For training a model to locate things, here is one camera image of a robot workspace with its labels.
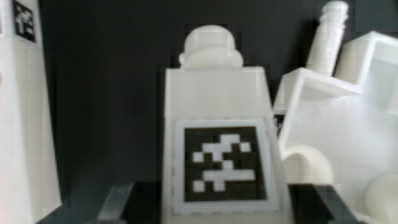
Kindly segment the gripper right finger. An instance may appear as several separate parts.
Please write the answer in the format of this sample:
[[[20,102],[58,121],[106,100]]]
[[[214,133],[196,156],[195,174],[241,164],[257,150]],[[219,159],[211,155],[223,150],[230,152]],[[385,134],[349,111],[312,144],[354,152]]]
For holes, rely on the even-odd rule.
[[[330,185],[289,184],[294,224],[362,224]]]

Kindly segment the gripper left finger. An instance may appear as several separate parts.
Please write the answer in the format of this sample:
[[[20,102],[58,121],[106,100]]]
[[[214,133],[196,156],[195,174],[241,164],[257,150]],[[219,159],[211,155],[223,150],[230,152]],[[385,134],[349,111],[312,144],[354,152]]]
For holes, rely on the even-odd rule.
[[[115,184],[86,224],[159,224],[159,192],[157,181]]]

